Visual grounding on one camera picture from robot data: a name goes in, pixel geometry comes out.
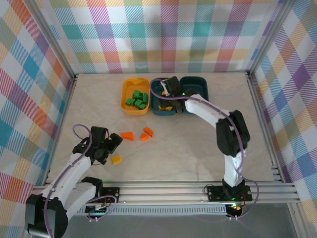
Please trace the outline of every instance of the marble surface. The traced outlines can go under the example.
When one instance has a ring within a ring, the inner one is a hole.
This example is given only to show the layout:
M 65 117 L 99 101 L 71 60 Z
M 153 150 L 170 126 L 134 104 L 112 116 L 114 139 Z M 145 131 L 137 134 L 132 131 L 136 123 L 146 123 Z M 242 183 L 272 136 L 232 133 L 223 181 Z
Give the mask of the marble surface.
M 113 155 L 122 162 L 113 165 L 111 156 L 102 166 L 91 166 L 84 176 L 102 180 L 221 180 L 224 157 L 216 144 L 215 129 L 196 115 L 127 116 L 120 108 L 122 83 L 129 77 L 176 75 L 201 76 L 208 82 L 209 101 L 228 110 L 240 110 L 251 135 L 243 175 L 256 181 L 272 181 L 271 161 L 261 133 L 244 73 L 158 73 L 158 74 L 82 74 L 57 143 L 48 181 L 64 167 L 80 139 L 72 132 L 74 124 L 107 127 L 110 133 L 132 131 L 135 140 L 123 140 Z M 154 138 L 140 141 L 144 127 Z M 83 137 L 84 130 L 79 130 Z

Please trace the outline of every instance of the dark teal tray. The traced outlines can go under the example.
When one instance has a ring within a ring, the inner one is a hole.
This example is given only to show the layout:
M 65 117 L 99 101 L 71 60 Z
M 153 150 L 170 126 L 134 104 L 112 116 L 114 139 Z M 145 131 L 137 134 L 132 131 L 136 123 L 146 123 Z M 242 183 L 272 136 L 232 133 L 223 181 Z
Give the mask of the dark teal tray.
M 207 101 L 209 100 L 208 86 L 207 86 L 207 82 L 204 78 L 197 77 L 197 76 L 186 76 L 186 77 L 182 77 L 179 80 L 179 82 L 181 85 L 183 85 L 185 90 L 191 89 L 191 90 L 199 93 Z M 152 89 L 154 90 L 155 93 L 157 93 L 159 95 L 161 95 L 163 92 L 163 89 L 160 86 L 159 81 L 155 81 L 152 83 Z M 176 113 L 175 110 L 160 111 L 159 110 L 159 99 L 157 97 L 154 97 L 154 95 L 152 93 L 150 94 L 150 108 L 155 115 L 159 115 L 159 116 L 171 116 L 171 115 L 174 115 Z

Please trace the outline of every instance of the yellow tray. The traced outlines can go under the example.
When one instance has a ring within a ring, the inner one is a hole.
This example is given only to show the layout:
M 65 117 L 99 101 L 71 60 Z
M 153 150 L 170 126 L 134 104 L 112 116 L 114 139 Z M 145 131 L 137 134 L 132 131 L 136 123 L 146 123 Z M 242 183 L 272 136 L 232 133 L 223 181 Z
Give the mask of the yellow tray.
M 147 106 L 139 110 L 134 106 L 126 105 L 125 102 L 132 98 L 132 94 L 135 90 L 139 90 L 141 93 L 147 93 L 149 96 L 149 101 Z M 149 110 L 150 102 L 150 82 L 146 78 L 128 78 L 123 82 L 122 92 L 121 92 L 121 108 L 122 110 L 130 116 L 140 116 L 144 115 Z

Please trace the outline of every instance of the orange block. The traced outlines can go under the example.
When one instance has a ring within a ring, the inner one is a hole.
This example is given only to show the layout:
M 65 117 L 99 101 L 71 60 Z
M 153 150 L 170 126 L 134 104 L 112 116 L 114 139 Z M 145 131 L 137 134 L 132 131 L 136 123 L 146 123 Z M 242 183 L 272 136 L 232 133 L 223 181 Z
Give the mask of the orange block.
M 123 138 L 123 139 L 128 139 L 128 140 L 134 140 L 134 138 L 133 138 L 133 132 L 123 132 L 123 133 L 121 133 L 121 137 Z
M 145 141 L 148 139 L 148 135 L 146 135 L 145 133 L 141 134 L 140 140 Z
M 153 137 L 153 136 L 154 136 L 153 131 L 152 131 L 151 129 L 149 129 L 148 127 L 144 127 L 144 128 L 143 128 L 143 131 L 144 131 L 147 135 L 149 135 L 150 137 Z

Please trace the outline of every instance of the white floor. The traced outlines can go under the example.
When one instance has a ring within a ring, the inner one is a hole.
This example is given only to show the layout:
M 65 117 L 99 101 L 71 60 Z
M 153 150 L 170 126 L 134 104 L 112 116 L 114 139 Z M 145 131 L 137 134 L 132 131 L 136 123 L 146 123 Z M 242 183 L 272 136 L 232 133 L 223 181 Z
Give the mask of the white floor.
M 243 175 L 257 181 L 271 181 L 271 161 L 261 133 L 244 73 L 176 74 L 82 74 L 57 144 L 48 181 L 65 166 L 80 139 L 72 133 L 74 124 L 107 127 L 110 133 L 132 131 L 135 140 L 123 140 L 114 155 L 122 162 L 113 165 L 111 157 L 102 166 L 91 166 L 84 176 L 102 180 L 221 180 L 224 157 L 216 144 L 215 129 L 195 115 L 156 116 L 151 110 L 144 116 L 127 116 L 120 108 L 122 83 L 130 77 L 176 75 L 201 76 L 208 82 L 209 101 L 228 110 L 240 110 L 251 135 Z M 144 127 L 154 138 L 139 140 Z

